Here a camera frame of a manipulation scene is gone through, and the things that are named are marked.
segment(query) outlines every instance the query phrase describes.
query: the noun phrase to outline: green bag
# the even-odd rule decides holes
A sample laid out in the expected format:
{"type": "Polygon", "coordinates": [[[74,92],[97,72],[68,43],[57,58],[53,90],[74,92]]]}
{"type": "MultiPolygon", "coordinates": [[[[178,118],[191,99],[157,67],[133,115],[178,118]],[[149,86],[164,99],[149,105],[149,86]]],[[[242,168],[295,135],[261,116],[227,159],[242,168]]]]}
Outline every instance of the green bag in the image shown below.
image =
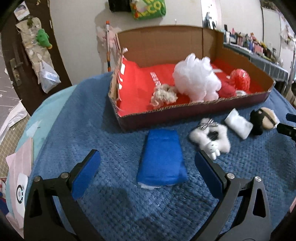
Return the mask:
{"type": "Polygon", "coordinates": [[[131,0],[134,19],[145,20],[165,16],[165,0],[131,0]]]}

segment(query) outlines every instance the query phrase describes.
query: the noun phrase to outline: black bag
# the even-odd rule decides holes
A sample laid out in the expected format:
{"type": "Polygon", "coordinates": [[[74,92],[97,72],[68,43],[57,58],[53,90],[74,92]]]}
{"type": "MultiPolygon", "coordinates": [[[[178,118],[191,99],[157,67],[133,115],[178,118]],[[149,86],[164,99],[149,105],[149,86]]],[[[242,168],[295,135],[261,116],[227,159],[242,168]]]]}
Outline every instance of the black bag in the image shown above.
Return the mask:
{"type": "Polygon", "coordinates": [[[129,0],[109,0],[111,12],[131,12],[129,0]]]}

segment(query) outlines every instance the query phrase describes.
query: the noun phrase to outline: round logo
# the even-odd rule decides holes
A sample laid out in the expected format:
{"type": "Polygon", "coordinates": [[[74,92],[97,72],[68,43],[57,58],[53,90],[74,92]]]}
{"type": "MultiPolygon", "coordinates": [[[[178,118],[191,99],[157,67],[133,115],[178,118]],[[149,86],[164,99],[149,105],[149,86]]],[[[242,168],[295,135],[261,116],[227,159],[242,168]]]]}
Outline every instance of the round logo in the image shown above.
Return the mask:
{"type": "Polygon", "coordinates": [[[18,203],[22,203],[24,194],[23,194],[23,189],[21,185],[17,186],[17,201],[18,203]]]}

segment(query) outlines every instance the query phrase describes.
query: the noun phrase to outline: metal screw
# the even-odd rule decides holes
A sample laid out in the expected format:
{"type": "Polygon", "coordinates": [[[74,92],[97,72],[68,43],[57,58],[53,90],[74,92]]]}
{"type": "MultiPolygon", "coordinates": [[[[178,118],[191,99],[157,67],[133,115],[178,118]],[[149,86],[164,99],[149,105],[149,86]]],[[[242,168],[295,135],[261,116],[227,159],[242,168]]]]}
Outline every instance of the metal screw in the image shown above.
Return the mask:
{"type": "Polygon", "coordinates": [[[229,178],[229,179],[234,179],[234,174],[233,173],[227,173],[227,177],[229,178]]]}
{"type": "Polygon", "coordinates": [[[40,179],[41,179],[41,177],[40,177],[40,176],[36,176],[36,177],[34,177],[34,182],[39,182],[39,181],[40,181],[40,179]]]}
{"type": "Polygon", "coordinates": [[[259,177],[259,176],[256,176],[256,177],[255,177],[255,180],[256,180],[257,182],[261,182],[261,181],[262,181],[261,177],[259,177]]]}
{"type": "Polygon", "coordinates": [[[67,178],[67,177],[69,177],[69,173],[67,173],[67,172],[63,172],[63,173],[61,174],[61,178],[65,179],[65,178],[67,178]]]}

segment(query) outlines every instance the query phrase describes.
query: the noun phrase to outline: blue blanket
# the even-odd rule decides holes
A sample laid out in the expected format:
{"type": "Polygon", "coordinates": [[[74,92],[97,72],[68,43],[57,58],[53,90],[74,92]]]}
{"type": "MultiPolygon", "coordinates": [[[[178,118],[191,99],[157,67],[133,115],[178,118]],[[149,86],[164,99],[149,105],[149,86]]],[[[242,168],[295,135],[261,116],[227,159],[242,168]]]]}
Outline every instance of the blue blanket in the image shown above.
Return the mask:
{"type": "MultiPolygon", "coordinates": [[[[107,96],[110,79],[109,74],[104,74],[76,87],[40,150],[29,184],[36,175],[47,179],[69,172],[91,149],[97,149],[101,153],[101,165],[78,203],[107,241],[190,240],[217,204],[195,167],[197,147],[188,140],[188,133],[200,119],[162,125],[178,132],[189,180],[151,191],[139,188],[136,175],[148,130],[130,133],[120,130],[107,96]]],[[[265,103],[238,111],[249,119],[250,112],[259,107],[273,109],[281,122],[286,122],[287,113],[296,114],[276,90],[265,103]]],[[[210,117],[223,123],[227,114],[210,117]]],[[[295,142],[275,129],[246,140],[231,130],[228,136],[230,153],[221,154],[216,162],[226,172],[241,178],[262,177],[275,227],[296,196],[295,142]]],[[[63,223],[71,230],[60,205],[56,204],[63,223]]],[[[225,229],[230,227],[234,216],[233,212],[225,229]]]]}

